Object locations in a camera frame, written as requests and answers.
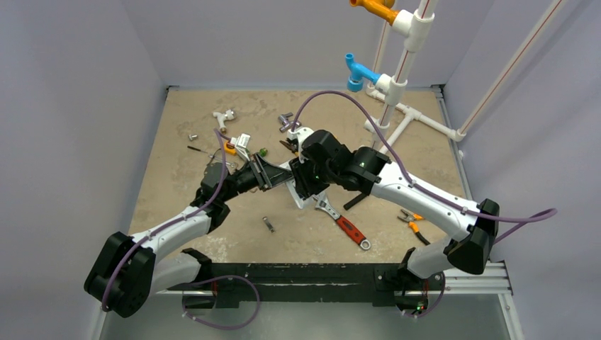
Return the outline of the white remote control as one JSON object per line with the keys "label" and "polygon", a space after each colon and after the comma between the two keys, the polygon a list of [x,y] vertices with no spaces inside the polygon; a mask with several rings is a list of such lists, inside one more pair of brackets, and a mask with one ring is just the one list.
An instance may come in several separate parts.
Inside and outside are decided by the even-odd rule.
{"label": "white remote control", "polygon": [[301,163],[297,159],[287,161],[281,166],[292,173],[292,178],[285,184],[297,208],[300,210],[307,208],[312,204],[316,195],[313,166],[308,161]]}

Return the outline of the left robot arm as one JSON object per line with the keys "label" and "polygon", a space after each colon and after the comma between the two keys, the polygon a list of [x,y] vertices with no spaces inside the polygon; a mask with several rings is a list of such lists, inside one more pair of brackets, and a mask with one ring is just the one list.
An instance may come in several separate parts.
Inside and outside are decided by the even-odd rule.
{"label": "left robot arm", "polygon": [[106,240],[84,290],[101,303],[104,312],[121,317],[135,314],[150,296],[156,265],[178,247],[222,225],[230,213],[228,200],[292,179],[288,162],[275,165],[258,154],[234,172],[221,162],[207,165],[195,198],[181,213],[144,232],[116,232]]}

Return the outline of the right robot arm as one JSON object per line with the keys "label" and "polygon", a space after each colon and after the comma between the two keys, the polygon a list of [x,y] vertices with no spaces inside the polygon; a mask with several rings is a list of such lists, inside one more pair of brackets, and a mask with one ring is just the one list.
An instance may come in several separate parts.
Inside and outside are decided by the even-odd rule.
{"label": "right robot arm", "polygon": [[452,195],[417,177],[404,175],[399,164],[370,147],[350,151],[326,130],[301,128],[287,132],[298,156],[289,162],[295,190],[306,199],[332,184],[395,203],[425,218],[447,237],[409,250],[398,279],[415,288],[431,275],[457,268],[480,275],[498,234],[500,206],[491,199],[480,203]]}

